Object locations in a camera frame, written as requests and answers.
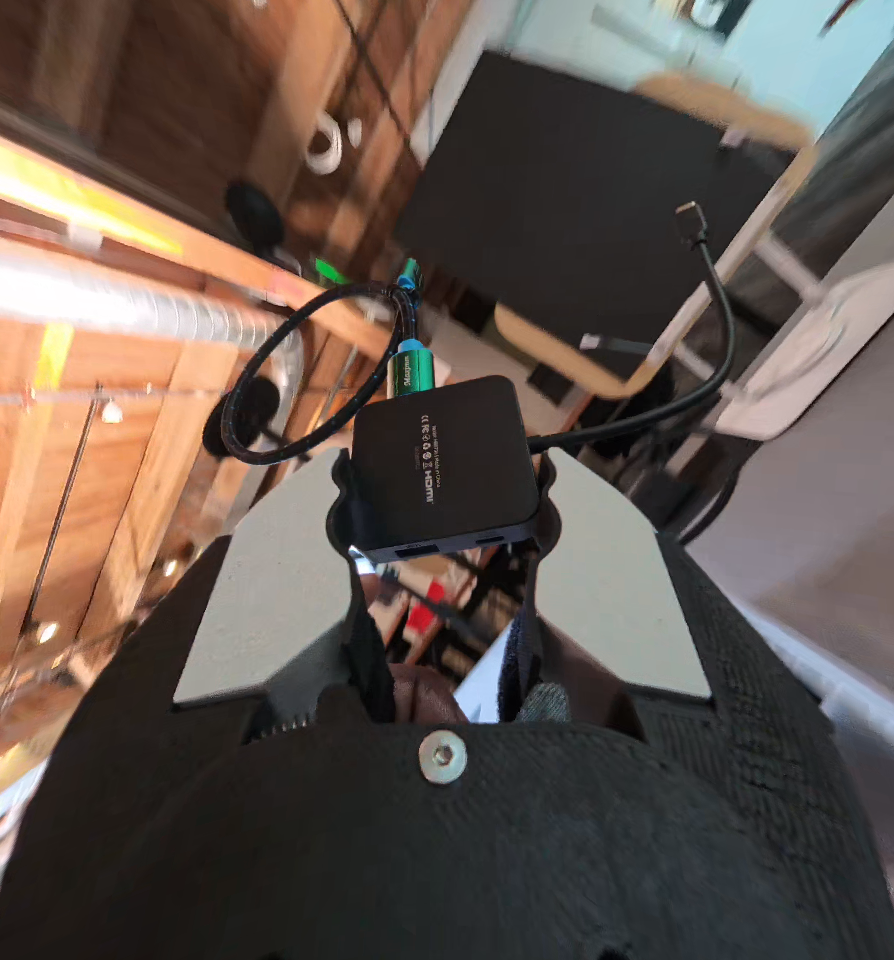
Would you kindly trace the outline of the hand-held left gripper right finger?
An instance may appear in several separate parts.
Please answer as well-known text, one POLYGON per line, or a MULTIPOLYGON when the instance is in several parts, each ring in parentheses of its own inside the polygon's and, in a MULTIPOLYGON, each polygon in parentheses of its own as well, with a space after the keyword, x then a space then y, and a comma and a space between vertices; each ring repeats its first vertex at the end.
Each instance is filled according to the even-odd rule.
POLYGON ((639 722, 639 702, 714 695, 655 527, 561 450, 544 453, 524 604, 501 666, 501 722, 639 722))

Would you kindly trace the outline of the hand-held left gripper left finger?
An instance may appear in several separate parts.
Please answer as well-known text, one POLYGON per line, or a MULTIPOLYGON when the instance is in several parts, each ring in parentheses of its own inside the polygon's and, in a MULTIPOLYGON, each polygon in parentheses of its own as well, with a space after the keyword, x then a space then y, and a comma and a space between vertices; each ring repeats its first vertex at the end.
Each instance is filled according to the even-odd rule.
POLYGON ((324 690, 345 686, 380 718, 380 638, 350 554, 349 468, 343 448, 317 455, 237 525, 177 708, 261 697, 275 719, 307 719, 324 690))

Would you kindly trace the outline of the black USB hub with cable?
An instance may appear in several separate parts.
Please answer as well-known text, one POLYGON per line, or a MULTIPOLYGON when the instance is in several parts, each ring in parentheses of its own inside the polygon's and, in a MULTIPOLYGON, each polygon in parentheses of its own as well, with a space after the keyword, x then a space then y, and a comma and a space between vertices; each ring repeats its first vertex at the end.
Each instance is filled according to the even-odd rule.
POLYGON ((531 437, 513 382, 490 375, 397 395, 355 418, 347 506, 351 540, 374 564, 530 539, 540 519, 534 458, 647 431, 689 413, 726 384, 737 352, 737 318, 695 201, 675 213, 702 260, 723 326, 720 365, 693 391, 642 414, 588 429, 531 437))

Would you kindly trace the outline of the person's left hand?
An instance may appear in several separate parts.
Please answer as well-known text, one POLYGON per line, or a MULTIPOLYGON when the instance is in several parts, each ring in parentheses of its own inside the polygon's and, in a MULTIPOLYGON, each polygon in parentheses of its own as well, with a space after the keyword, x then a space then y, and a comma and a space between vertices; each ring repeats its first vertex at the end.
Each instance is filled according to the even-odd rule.
POLYGON ((394 722, 420 726, 468 723, 447 678, 421 665, 392 664, 394 722))

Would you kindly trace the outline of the red plastic bin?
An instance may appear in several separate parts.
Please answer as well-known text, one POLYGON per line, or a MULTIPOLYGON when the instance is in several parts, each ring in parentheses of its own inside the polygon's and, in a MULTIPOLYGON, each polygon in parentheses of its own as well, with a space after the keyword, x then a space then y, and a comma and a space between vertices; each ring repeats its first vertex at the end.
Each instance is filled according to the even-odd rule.
POLYGON ((427 605, 411 597, 407 608, 403 640, 410 646, 428 643, 443 626, 443 620, 427 605))

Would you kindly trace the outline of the black board on white stand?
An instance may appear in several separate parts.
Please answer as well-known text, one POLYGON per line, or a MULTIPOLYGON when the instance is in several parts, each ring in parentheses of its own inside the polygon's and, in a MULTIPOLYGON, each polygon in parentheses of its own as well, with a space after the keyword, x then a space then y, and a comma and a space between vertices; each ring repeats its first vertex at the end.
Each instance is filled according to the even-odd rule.
POLYGON ((677 358, 710 304, 676 209, 698 202, 717 272, 759 259, 805 307, 714 428, 789 429, 894 317, 885 265, 817 278, 773 232, 816 163, 813 132, 685 72, 632 91, 502 54, 480 57, 395 229, 401 245, 496 303, 501 336, 587 394, 622 401, 677 358))

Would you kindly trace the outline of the silver air duct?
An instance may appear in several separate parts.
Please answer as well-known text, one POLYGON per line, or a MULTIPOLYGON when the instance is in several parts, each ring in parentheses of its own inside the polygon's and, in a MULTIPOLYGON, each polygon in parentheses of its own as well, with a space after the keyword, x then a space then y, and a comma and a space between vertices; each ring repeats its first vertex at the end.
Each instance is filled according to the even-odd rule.
MULTIPOLYGON (((226 344, 259 352, 278 324, 270 314, 126 275, 66 255, 0 238, 0 320, 30 325, 60 325, 77 331, 170 340, 185 345, 226 344)), ((287 410, 293 405, 304 368, 303 344, 291 334, 274 351, 273 380, 287 410)), ((30 409, 37 404, 103 401, 119 398, 210 399, 225 392, 211 387, 107 388, 59 390, 31 386, 0 392, 0 407, 30 409)))

